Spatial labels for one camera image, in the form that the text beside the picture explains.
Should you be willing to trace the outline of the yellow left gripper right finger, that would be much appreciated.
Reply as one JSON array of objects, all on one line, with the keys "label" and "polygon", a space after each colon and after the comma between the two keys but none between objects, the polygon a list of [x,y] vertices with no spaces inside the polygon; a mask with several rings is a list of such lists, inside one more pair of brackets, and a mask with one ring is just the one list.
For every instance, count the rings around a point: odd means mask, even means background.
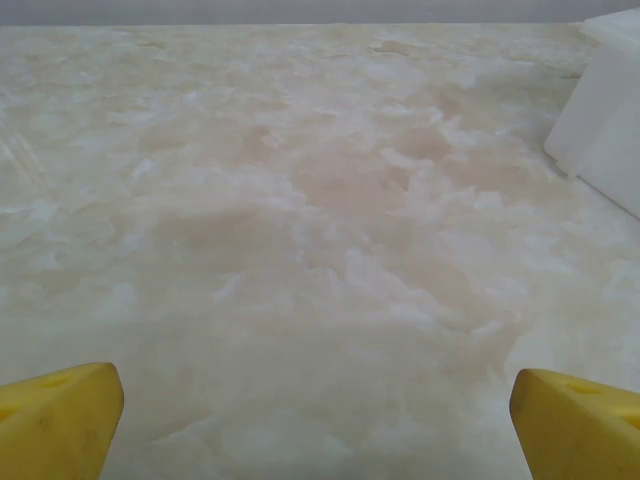
[{"label": "yellow left gripper right finger", "polygon": [[640,480],[640,393],[523,369],[509,412],[533,480]]}]

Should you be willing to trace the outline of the white plastic bin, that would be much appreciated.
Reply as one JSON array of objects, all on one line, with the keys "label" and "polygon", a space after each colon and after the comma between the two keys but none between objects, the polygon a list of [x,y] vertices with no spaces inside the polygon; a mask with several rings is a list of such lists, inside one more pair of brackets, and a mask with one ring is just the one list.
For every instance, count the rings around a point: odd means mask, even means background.
[{"label": "white plastic bin", "polygon": [[584,21],[598,42],[545,152],[640,219],[640,7]]}]

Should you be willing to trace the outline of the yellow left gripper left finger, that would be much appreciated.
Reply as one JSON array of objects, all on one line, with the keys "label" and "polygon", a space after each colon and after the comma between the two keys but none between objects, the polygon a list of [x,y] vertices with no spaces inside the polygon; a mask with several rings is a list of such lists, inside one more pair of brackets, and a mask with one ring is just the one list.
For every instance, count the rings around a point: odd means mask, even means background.
[{"label": "yellow left gripper left finger", "polygon": [[107,362],[0,385],[0,480],[99,480],[123,409]]}]

